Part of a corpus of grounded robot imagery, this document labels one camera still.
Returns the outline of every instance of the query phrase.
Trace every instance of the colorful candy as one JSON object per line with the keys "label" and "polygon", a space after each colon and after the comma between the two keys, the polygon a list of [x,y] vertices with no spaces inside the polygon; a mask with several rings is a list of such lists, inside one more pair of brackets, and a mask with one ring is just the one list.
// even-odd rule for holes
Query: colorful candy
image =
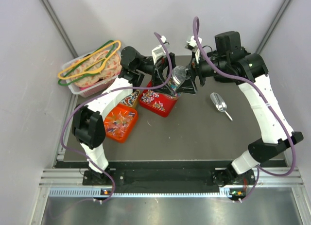
{"label": "colorful candy", "polygon": [[155,102],[152,107],[155,107],[156,109],[159,109],[162,112],[165,112],[165,108],[163,107],[163,103],[159,102]]}
{"label": "colorful candy", "polygon": [[159,93],[156,93],[154,91],[148,90],[145,93],[142,94],[141,101],[144,103],[150,104],[155,98],[159,98]]}
{"label": "colorful candy", "polygon": [[117,139],[122,138],[134,116],[135,113],[129,111],[120,111],[118,114],[110,112],[104,121],[106,132]]}
{"label": "colorful candy", "polygon": [[139,90],[134,91],[132,94],[126,96],[120,103],[129,107],[132,107],[137,100]]}
{"label": "colorful candy", "polygon": [[173,89],[173,91],[175,92],[175,96],[169,96],[169,95],[166,95],[166,96],[171,100],[177,99],[177,97],[180,96],[180,93],[176,93],[177,85],[175,84],[173,79],[171,78],[167,84]]}

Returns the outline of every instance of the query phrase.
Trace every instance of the yellow hanger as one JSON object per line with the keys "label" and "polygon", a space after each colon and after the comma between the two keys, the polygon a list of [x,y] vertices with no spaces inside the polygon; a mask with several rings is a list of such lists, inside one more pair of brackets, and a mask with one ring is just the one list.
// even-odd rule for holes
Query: yellow hanger
{"label": "yellow hanger", "polygon": [[[93,64],[90,65],[89,67],[85,68],[85,69],[83,70],[82,73],[78,73],[78,74],[71,75],[71,76],[68,76],[68,77],[63,77],[63,76],[61,76],[61,75],[64,74],[66,71],[71,70],[73,67],[75,67],[76,65],[78,65],[81,61],[85,61],[85,60],[89,59],[90,57],[94,56],[95,54],[97,54],[97,53],[103,51],[104,49],[106,49],[106,48],[108,48],[108,47],[110,47],[111,45],[114,45],[114,44],[116,44],[116,43],[118,44],[118,47],[117,47],[107,58],[104,57],[104,58],[102,58],[102,59],[96,61],[95,63],[93,63]],[[100,73],[100,72],[105,68],[106,62],[107,62],[107,61],[111,58],[111,56],[112,56],[113,54],[115,54],[120,48],[121,48],[121,42],[120,42],[119,40],[113,41],[112,43],[110,43],[110,44],[108,44],[108,45],[102,47],[101,49],[98,49],[96,52],[93,52],[92,54],[90,54],[90,55],[88,55],[88,56],[86,56],[86,57],[80,59],[78,62],[76,62],[75,64],[69,66],[67,69],[64,69],[63,71],[59,72],[58,75],[57,75],[57,77],[58,77],[59,79],[61,79],[61,80],[67,80],[67,79],[69,79],[69,78],[75,78],[75,77],[78,77],[78,76],[81,76],[81,75],[84,75],[84,74],[96,74],[96,73]],[[101,62],[101,61],[103,61],[103,60],[104,60],[103,64],[102,64],[98,69],[86,71],[87,69],[93,67],[94,65],[96,65],[97,63],[99,63],[99,62]]]}

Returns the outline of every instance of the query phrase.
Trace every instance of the gray wall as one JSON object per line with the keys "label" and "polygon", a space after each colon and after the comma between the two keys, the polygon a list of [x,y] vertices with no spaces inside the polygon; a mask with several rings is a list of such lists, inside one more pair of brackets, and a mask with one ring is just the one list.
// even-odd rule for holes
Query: gray wall
{"label": "gray wall", "polygon": [[154,32],[165,35],[176,55],[192,33],[192,20],[201,19],[200,37],[214,46],[214,36],[239,31],[254,51],[283,0],[50,0],[79,54],[108,39],[150,55],[158,45]]}
{"label": "gray wall", "polygon": [[57,85],[72,59],[39,0],[0,0],[0,224],[26,224],[68,105]]}
{"label": "gray wall", "polygon": [[262,56],[285,117],[305,140],[297,145],[297,165],[311,197],[311,0],[293,0]]}

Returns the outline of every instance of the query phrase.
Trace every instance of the metal scoop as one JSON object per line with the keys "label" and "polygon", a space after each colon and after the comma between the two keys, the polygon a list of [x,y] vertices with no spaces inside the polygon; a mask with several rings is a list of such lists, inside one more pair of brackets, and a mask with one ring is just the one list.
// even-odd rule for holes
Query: metal scoop
{"label": "metal scoop", "polygon": [[231,116],[226,112],[227,104],[218,93],[215,92],[211,93],[210,99],[213,101],[218,111],[224,112],[229,117],[229,119],[233,121]]}

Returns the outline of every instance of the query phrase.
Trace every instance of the red container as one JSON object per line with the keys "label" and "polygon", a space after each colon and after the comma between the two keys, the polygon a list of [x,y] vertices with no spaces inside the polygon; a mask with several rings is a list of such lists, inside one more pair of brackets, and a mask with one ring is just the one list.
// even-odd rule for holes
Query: red container
{"label": "red container", "polygon": [[[128,117],[130,114],[132,114],[133,118],[131,121],[126,122],[126,126],[119,124],[114,125],[112,124],[114,121],[118,121],[119,119]],[[131,133],[135,123],[138,120],[138,113],[135,109],[132,109],[128,106],[118,104],[105,118],[104,120],[104,126],[107,137],[119,142],[124,143],[129,134]]]}
{"label": "red container", "polygon": [[[162,117],[167,117],[172,108],[174,107],[175,103],[177,102],[177,99],[170,99],[168,98],[166,95],[164,94],[161,94],[159,93],[159,97],[156,98],[156,97],[153,97],[154,100],[151,101],[150,103],[147,103],[147,102],[144,102],[142,101],[142,96],[144,93],[146,93],[148,90],[144,90],[140,96],[139,96],[139,104],[140,106],[162,116]],[[164,111],[161,111],[160,109],[156,108],[156,107],[153,107],[153,105],[155,105],[156,103],[162,103],[163,104],[163,108],[164,108]]]}

